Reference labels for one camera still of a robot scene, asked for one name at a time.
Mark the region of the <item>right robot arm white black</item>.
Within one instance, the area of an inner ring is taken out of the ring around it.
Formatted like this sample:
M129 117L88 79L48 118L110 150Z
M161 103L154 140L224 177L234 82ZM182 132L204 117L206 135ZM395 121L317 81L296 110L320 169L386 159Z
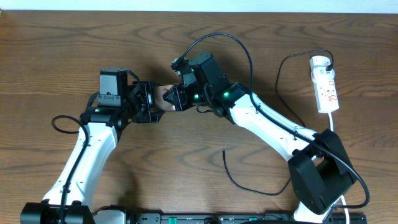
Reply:
M182 83L164 95L165 101L177 111L208 106L218 117L261 138L288 163L290 181L300 201L294 220L322 223L327 219L335 203L356 182L336 133L329 129L317 133L283 117L248 87L231 83L210 52L191 60L176 58L170 66Z

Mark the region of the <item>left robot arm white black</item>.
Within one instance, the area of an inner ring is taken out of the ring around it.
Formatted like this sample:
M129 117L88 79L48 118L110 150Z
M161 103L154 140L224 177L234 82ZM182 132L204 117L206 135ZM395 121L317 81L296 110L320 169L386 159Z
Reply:
M130 70L100 71L99 91L85 111L72 118L79 129L75 147L56 183L39 203L28 202L21 223L134 223L134 215L108 206L93 213L91 205L104 165L130 123L158 122L153 113L155 84L142 81Z

